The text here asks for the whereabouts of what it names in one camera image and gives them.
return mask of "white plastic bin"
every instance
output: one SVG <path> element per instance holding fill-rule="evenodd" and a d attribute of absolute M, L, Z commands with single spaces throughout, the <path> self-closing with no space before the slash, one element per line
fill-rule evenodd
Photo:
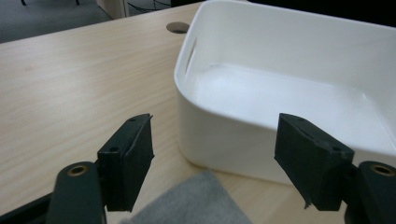
<path fill-rule="evenodd" d="M 279 113 L 396 166 L 396 29 L 247 2 L 201 5 L 177 60 L 178 143 L 221 171 L 289 183 Z"/>

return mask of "gray cloth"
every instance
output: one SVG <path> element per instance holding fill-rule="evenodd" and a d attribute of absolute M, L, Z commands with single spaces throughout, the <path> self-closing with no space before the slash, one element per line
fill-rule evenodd
<path fill-rule="evenodd" d="M 210 172 L 169 189 L 127 223 L 251 223 Z"/>

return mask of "wooden table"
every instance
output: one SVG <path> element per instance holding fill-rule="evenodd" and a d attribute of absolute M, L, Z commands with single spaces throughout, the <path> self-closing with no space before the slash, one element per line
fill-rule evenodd
<path fill-rule="evenodd" d="M 0 45 L 0 214 L 52 191 L 57 173 L 97 150 L 129 117 L 150 113 L 155 159 L 130 213 L 204 169 L 177 148 L 173 80 L 199 4 Z M 292 186 L 215 172 L 253 223 L 344 223 L 341 212 L 304 210 Z"/>

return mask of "gray fabric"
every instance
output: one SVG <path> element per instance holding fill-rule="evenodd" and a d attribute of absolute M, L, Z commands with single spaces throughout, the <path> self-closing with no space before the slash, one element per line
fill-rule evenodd
<path fill-rule="evenodd" d="M 202 172 L 169 189 L 127 223 L 251 223 L 220 182 Z"/>

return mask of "desk grommet hole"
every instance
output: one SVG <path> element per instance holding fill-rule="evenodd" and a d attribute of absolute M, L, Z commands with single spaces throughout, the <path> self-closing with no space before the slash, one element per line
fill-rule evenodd
<path fill-rule="evenodd" d="M 166 30 L 174 34 L 186 34 L 190 26 L 186 22 L 174 21 L 166 25 Z"/>

